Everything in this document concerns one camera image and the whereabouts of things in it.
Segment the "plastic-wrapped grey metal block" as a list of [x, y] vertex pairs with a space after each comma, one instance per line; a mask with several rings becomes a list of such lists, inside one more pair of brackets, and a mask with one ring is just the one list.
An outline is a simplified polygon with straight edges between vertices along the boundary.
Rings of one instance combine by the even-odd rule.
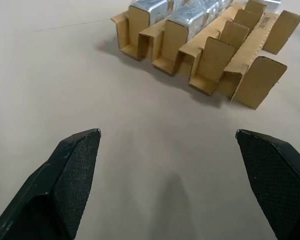
[[230, 7], [234, 0], [189, 0], [184, 6], [172, 13], [168, 20], [185, 27], [186, 41], [191, 40], [220, 13]]
[[150, 27], [172, 12], [183, 7], [189, 0], [135, 0], [128, 7], [128, 16], [145, 22]]

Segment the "cardboard divider tray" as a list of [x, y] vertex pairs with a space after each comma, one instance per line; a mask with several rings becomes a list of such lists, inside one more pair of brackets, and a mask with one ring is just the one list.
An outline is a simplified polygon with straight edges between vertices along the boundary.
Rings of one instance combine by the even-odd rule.
[[148, 58], [157, 69], [188, 76], [188, 84], [210, 96], [219, 92], [231, 101], [257, 109], [287, 70], [262, 56], [278, 54], [300, 24], [300, 15], [272, 11], [273, 0], [235, 2], [191, 40], [188, 31], [168, 17], [146, 27], [128, 10], [112, 18], [118, 48], [136, 60]]

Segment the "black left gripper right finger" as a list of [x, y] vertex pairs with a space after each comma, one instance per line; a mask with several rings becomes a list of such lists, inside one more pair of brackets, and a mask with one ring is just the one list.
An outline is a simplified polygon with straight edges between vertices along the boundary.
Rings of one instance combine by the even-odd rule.
[[300, 240], [300, 153], [288, 142], [239, 129], [250, 187], [277, 240]]

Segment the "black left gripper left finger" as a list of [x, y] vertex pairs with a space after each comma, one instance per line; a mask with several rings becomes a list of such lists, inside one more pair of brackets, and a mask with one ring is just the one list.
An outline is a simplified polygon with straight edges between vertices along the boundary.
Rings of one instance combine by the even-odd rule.
[[0, 216], [0, 240], [74, 240], [92, 188], [101, 131], [63, 139]]

